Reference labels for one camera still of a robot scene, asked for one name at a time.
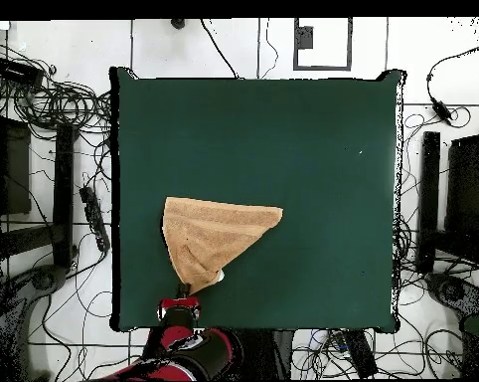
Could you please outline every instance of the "green cloth surface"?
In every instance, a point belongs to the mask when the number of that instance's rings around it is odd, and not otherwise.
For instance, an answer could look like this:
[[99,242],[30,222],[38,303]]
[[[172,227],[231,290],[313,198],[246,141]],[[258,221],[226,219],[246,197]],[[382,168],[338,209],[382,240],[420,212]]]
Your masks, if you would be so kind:
[[283,208],[197,293],[200,326],[388,327],[399,72],[382,81],[119,79],[119,327],[180,282],[168,196]]

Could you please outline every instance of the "tangled wires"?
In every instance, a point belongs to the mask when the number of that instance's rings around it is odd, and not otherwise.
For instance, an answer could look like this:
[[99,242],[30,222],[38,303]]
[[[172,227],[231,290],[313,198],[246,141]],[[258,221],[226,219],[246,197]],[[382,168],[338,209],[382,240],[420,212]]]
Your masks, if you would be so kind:
[[[319,340],[316,338],[316,335],[320,332],[324,332],[324,337]],[[298,362],[294,361],[296,353],[305,353],[301,364],[299,364],[301,359]],[[338,361],[348,364],[347,368],[344,369],[343,363]],[[347,352],[342,332],[333,329],[313,330],[308,345],[299,346],[292,350],[291,364],[300,372],[300,380],[310,379],[308,377],[310,373],[313,374],[314,380],[338,378],[340,376],[346,376],[348,379],[351,379],[350,375],[356,372],[349,360],[349,353]],[[339,373],[333,375],[325,374],[325,371],[330,366],[338,369]]]
[[56,82],[54,66],[43,60],[33,60],[10,50],[18,57],[8,59],[33,66],[44,75],[45,85],[25,87],[0,79],[0,94],[3,104],[0,112],[13,101],[19,117],[29,124],[33,135],[39,139],[55,140],[55,134],[41,134],[40,129],[55,131],[58,124],[69,123],[80,133],[103,133],[109,135],[110,95],[96,95],[89,87],[77,83]]

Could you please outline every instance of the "tan towel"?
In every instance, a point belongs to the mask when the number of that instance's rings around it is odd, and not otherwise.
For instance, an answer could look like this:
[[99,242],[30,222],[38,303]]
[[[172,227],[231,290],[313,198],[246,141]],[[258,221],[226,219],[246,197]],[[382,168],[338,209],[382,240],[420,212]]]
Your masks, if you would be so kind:
[[172,265],[192,294],[216,283],[220,270],[281,218],[280,208],[167,198],[162,230]]

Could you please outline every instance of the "cable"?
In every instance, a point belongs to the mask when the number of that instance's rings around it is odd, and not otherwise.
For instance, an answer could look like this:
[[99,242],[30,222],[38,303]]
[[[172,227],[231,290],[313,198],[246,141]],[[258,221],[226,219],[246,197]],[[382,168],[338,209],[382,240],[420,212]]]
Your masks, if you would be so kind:
[[[104,293],[106,293],[106,292],[110,292],[110,291],[100,291],[100,292],[98,292],[97,294],[95,294],[94,297],[93,297],[93,298],[91,299],[91,301],[89,302],[89,305],[84,309],[84,310],[85,310],[85,314],[84,314],[84,320],[83,320],[83,322],[82,322],[82,344],[85,344],[85,341],[84,341],[85,319],[87,318],[87,315],[88,315],[89,313],[91,313],[91,312],[89,311],[89,308],[91,307],[92,303],[96,300],[97,297],[99,297],[101,294],[104,294]],[[84,358],[83,358],[83,361],[80,362],[80,353],[81,353],[83,350],[85,350],[85,352],[83,353],[83,354],[84,354]],[[78,356],[79,368],[80,368],[81,366],[83,366],[83,369],[82,369],[82,370],[79,369],[80,374],[82,375],[82,380],[85,380],[85,379],[86,379],[86,378],[85,378],[85,357],[86,357],[86,356],[87,356],[87,348],[84,346],[84,347],[80,350],[79,356]]]
[[[81,244],[82,240],[83,240],[85,237],[90,236],[90,235],[91,235],[91,233],[87,233],[86,235],[84,235],[84,236],[80,239],[79,246],[78,246],[78,251],[79,251],[79,253],[80,253],[80,244]],[[76,274],[81,274],[81,273],[83,273],[84,271],[87,271],[87,270],[91,269],[91,272],[87,275],[87,277],[85,278],[85,280],[80,284],[79,289],[82,288],[82,286],[85,284],[85,282],[86,282],[86,281],[89,279],[89,277],[91,276],[92,271],[94,270],[94,268],[96,268],[96,266],[103,261],[104,257],[105,257],[105,255],[102,254],[101,257],[98,259],[98,261],[96,261],[94,264],[92,264],[92,265],[90,265],[90,266],[88,266],[88,267],[86,267],[86,268],[84,268],[84,269],[82,269],[82,270],[76,272]],[[71,276],[67,276],[66,280],[69,280],[70,278],[74,277],[76,274],[73,274],[73,275],[71,275]],[[53,313],[51,313],[51,315],[49,315],[49,316],[47,317],[46,321],[49,320],[51,317],[53,317],[58,311],[60,311],[61,308],[62,308],[65,304],[67,304],[67,303],[72,299],[72,297],[74,297],[75,295],[76,295],[75,292],[74,292],[72,295],[70,295],[70,297],[67,298],[67,300],[65,300],[65,301],[60,305],[60,307],[58,307]],[[31,335],[33,335],[33,333],[34,333],[37,329],[39,329],[41,326],[42,326],[42,324],[38,325],[35,329],[33,329],[33,330],[29,333],[28,339],[29,339],[29,338],[31,337]]]
[[[96,95],[94,91],[82,84],[59,83],[54,81],[53,67],[41,60],[29,59],[12,51],[18,58],[8,58],[14,62],[24,62],[43,72],[46,87],[37,88],[13,86],[0,79],[0,94],[13,100],[14,109],[19,117],[28,123],[32,134],[44,140],[55,140],[56,136],[42,135],[38,130],[56,130],[62,123],[70,123],[81,133],[109,134],[110,92]],[[0,112],[6,109],[5,101]]]
[[[139,358],[141,358],[141,357],[142,357],[142,356],[140,356],[140,355],[138,355],[138,354],[134,354],[134,355],[130,356],[129,358],[130,358],[130,359],[132,359],[132,358],[137,358],[137,359],[139,359]],[[94,367],[93,370],[91,370],[91,372],[89,373],[89,375],[87,376],[86,379],[87,379],[87,380],[91,379],[91,376],[92,376],[92,374],[94,373],[94,371],[95,371],[96,369],[106,368],[106,367],[110,367],[110,366],[119,365],[119,364],[124,363],[124,362],[127,362],[127,361],[128,361],[128,357],[127,357],[126,359],[120,360],[119,362],[115,362],[115,363],[103,363],[103,364],[101,364],[101,365],[98,365],[98,366]]]
[[206,33],[208,34],[208,37],[210,37],[210,40],[212,40],[212,43],[213,45],[215,46],[215,48],[217,49],[217,52],[219,52],[220,56],[222,57],[222,59],[224,60],[224,62],[226,62],[226,65],[228,65],[229,69],[231,69],[231,72],[233,72],[233,75],[235,76],[236,79],[239,78],[239,75],[235,72],[235,70],[233,69],[233,67],[231,66],[231,64],[228,62],[228,60],[226,59],[226,57],[224,56],[224,54],[222,54],[221,50],[219,49],[219,46],[217,45],[217,43],[215,42],[215,39],[213,38],[213,35],[212,33],[209,31],[209,29],[206,27],[205,23],[204,23],[204,20],[201,19],[201,25],[203,26],[204,30],[206,31]]
[[48,255],[52,255],[52,254],[53,254],[53,251],[50,251],[50,252],[48,252],[47,254],[44,254],[42,257],[40,257],[40,258],[38,258],[37,260],[35,260],[35,263],[34,263],[33,266],[31,267],[31,269],[33,269],[33,268],[37,265],[37,263],[38,263],[39,261],[41,261],[43,258],[46,258]]
[[430,71],[428,71],[428,74],[426,76],[426,91],[428,92],[428,96],[430,97],[430,100],[434,103],[438,102],[437,99],[435,99],[435,97],[430,93],[430,81],[431,79],[433,78],[433,74],[432,74],[432,71],[438,66],[440,65],[441,63],[445,62],[446,60],[449,60],[449,59],[457,59],[459,58],[460,56],[464,56],[464,55],[467,55],[467,54],[471,54],[471,53],[475,53],[475,52],[479,52],[479,46],[478,47],[474,47],[470,50],[467,50],[465,52],[462,52],[462,53],[459,53],[459,54],[456,54],[456,55],[453,55],[453,56],[448,56],[448,57],[445,57],[444,59],[441,59],[439,60],[437,63],[435,63],[431,68],[430,68]]
[[273,49],[273,51],[275,52],[275,62],[273,63],[273,66],[271,66],[271,68],[269,68],[266,73],[264,75],[262,75],[262,79],[265,78],[265,76],[269,73],[269,71],[271,71],[272,69],[275,69],[276,67],[276,62],[278,61],[278,51],[271,45],[271,43],[269,42],[269,40],[267,39],[267,31],[269,29],[269,20],[271,18],[267,18],[267,24],[266,24],[266,43],[269,45],[269,47],[271,47],[271,49]]
[[[421,333],[418,331],[418,329],[412,324],[410,323],[407,319],[405,319],[401,314],[399,314],[400,318],[403,319],[406,323],[408,323],[412,329],[414,329],[414,331],[416,331],[416,333],[418,334],[418,336],[421,338],[421,354],[423,354],[423,336],[421,335]],[[395,335],[393,336],[393,339],[394,339],[394,346],[396,348],[396,351],[399,351],[399,348],[397,347],[397,344],[395,342]],[[405,360],[402,359],[402,357],[400,356],[399,354],[399,359],[406,365],[408,366],[409,368],[411,368],[414,373],[408,373],[406,372],[407,375],[409,376],[419,376],[421,379],[421,374],[424,372],[425,370],[425,359],[423,358],[423,367],[420,371],[416,371],[416,369],[414,369],[410,364],[408,364]]]
[[63,382],[67,382],[70,378],[72,378],[72,377],[77,373],[77,371],[80,371],[80,353],[81,353],[82,351],[83,351],[83,354],[84,354],[84,358],[83,358],[83,359],[85,359],[85,358],[87,357],[87,349],[83,349],[83,348],[82,348],[82,349],[79,351],[79,355],[78,355],[78,364],[79,364],[78,367],[77,367],[76,369],[74,369],[74,372],[72,372],[69,376],[67,376],[67,377],[63,380]]
[[[79,261],[80,261],[80,254],[78,254],[78,257],[77,257],[77,266],[76,266],[76,269],[79,268]],[[76,279],[76,295],[77,295],[77,299],[79,300],[80,305],[81,305],[82,308],[85,310],[85,314],[90,313],[92,316],[95,316],[95,317],[109,317],[109,316],[111,316],[111,313],[109,313],[109,314],[107,314],[107,315],[97,315],[97,314],[95,314],[95,313],[89,311],[89,307],[90,307],[92,301],[95,299],[95,297],[91,300],[91,302],[89,303],[89,305],[88,305],[87,307],[84,305],[84,303],[82,303],[82,300],[81,300],[80,295],[79,295],[79,290],[80,290],[80,288],[77,286],[77,275],[78,275],[78,274],[79,274],[79,271],[76,271],[76,272],[74,273],[74,277],[75,277],[75,279]],[[108,292],[108,293],[112,294],[112,291],[108,291],[108,290],[101,291],[99,294],[102,294],[102,293],[104,293],[104,292]]]
[[[430,338],[432,336],[434,336],[435,334],[439,333],[439,332],[446,332],[448,334],[451,334],[453,335],[455,338],[459,339],[461,342],[462,342],[462,337],[459,336],[456,332],[453,332],[449,329],[436,329],[432,332],[430,332],[427,337],[425,338],[424,342],[423,342],[423,345],[424,345],[424,353],[425,353],[425,358],[426,358],[426,362],[428,363],[428,368],[430,369],[430,372],[432,373],[432,375],[434,376],[435,379],[439,379],[439,377],[437,376],[437,374],[435,373],[433,367],[432,367],[432,359],[430,358],[430,349],[429,349],[429,345],[428,345],[428,341],[430,340]],[[443,359],[445,360],[446,362],[448,362],[449,364],[451,364],[453,367],[455,367],[455,369],[458,369],[460,370],[460,362],[458,362],[458,360],[456,360],[456,354],[453,353],[453,352],[450,352],[449,350],[446,350],[446,355],[448,355],[448,353],[450,353],[450,356],[453,356],[453,360],[451,358],[448,358],[448,359]]]
[[59,340],[58,338],[56,338],[53,334],[51,334],[51,332],[49,332],[49,330],[47,329],[47,326],[45,325],[46,321],[47,321],[47,314],[49,313],[49,309],[51,308],[51,304],[53,302],[53,297],[51,294],[49,294],[49,304],[47,305],[47,308],[45,309],[45,312],[44,312],[44,316],[42,316],[42,326],[44,327],[44,331],[45,333],[53,340],[53,341],[56,341],[58,342],[62,347],[64,347],[67,352],[69,353],[69,357],[67,358],[67,361],[65,362],[65,364],[63,365],[63,367],[60,369],[60,371],[58,372],[58,375],[56,375],[56,378],[54,380],[54,382],[58,382],[58,379],[60,379],[60,376],[61,374],[63,373],[63,371],[65,370],[65,368],[67,367],[67,365],[69,364],[70,362],[70,359],[72,358],[72,351],[71,349],[66,345],[64,344],[61,340]]
[[[315,340],[314,336],[319,331],[327,331],[327,338],[325,341],[321,342],[321,341]],[[342,335],[342,332],[340,330],[338,330],[335,333],[333,332],[333,330],[330,330],[330,329],[319,329],[316,332],[312,330],[308,345],[299,346],[292,349],[291,364],[292,366],[294,366],[295,369],[300,371],[300,379],[303,379],[303,374],[306,375],[305,379],[308,379],[308,373],[310,371],[312,371],[314,374],[314,380],[338,378],[341,376],[346,376],[346,378],[351,379],[350,375],[356,373],[356,370],[354,370],[353,365],[350,364],[350,366],[347,369],[344,369],[335,361],[335,359],[338,359],[338,360],[343,360],[343,361],[347,361],[348,363],[351,363],[349,359],[344,357],[337,357],[333,354],[333,351],[332,351],[332,348],[335,349],[335,351],[344,351],[344,348],[338,345],[336,342],[336,337],[338,335]],[[319,343],[319,347],[317,349],[314,349],[311,347],[312,340]],[[294,361],[294,354],[299,352],[306,353],[306,357],[303,360],[301,366],[298,366],[298,364]],[[333,374],[333,375],[326,375],[324,372],[329,367],[329,363],[332,363],[334,366],[336,366],[340,370],[340,373]]]

